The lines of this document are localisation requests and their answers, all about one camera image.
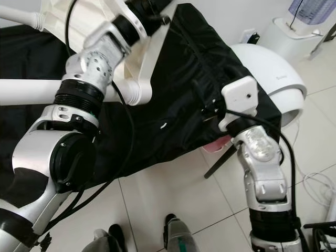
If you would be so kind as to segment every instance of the robotic arm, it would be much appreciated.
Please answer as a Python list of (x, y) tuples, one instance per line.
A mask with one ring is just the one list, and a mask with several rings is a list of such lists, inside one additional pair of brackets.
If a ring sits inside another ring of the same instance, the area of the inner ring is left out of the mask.
[[(152, 35), (167, 17), (170, 0), (130, 0), (142, 33)], [(93, 175), (93, 138), (98, 116), (117, 65), (140, 39), (122, 15), (103, 23), (71, 56), (54, 104), (47, 106), (16, 146), (14, 180), (0, 198), (0, 251), (29, 251), (72, 191)]]
[(253, 251), (306, 252), (306, 241), (296, 232), (300, 225), (292, 212), (288, 186), (280, 168), (279, 144), (256, 122), (230, 114), (236, 111), (252, 117), (256, 115), (257, 82), (250, 76), (245, 77), (225, 86), (222, 95), (228, 113), (219, 128), (234, 137), (238, 159), (245, 172)]

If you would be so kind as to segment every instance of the black shoe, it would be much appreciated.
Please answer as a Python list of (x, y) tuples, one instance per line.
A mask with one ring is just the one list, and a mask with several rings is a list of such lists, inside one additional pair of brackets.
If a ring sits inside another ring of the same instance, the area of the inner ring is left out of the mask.
[(167, 250), (168, 248), (168, 223), (171, 219), (176, 218), (175, 214), (168, 214), (166, 219), (164, 220), (164, 228), (163, 228), (163, 245), (164, 248)]
[(113, 236), (117, 240), (122, 252), (127, 252), (125, 246), (125, 237), (121, 227), (118, 224), (113, 224), (112, 226), (110, 226), (109, 235)]

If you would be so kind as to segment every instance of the black cloth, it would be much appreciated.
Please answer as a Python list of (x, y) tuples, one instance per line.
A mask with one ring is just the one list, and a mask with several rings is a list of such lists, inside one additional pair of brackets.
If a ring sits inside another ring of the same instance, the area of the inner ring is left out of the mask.
[[(0, 30), (0, 78), (60, 79), (66, 58), (64, 45), (51, 34), (25, 26)], [(130, 107), (135, 145), (120, 176), (173, 160), (225, 135), (218, 128), (225, 114), (221, 89), (247, 75), (250, 72), (202, 14), (191, 4), (179, 5), (151, 78), (152, 99)], [(43, 108), (0, 107), (0, 191), (11, 181), (15, 145)], [(259, 117), (280, 128), (281, 113), (260, 86), (257, 110)], [(99, 121), (94, 184), (115, 174), (130, 144), (130, 125), (121, 104), (105, 103)]]

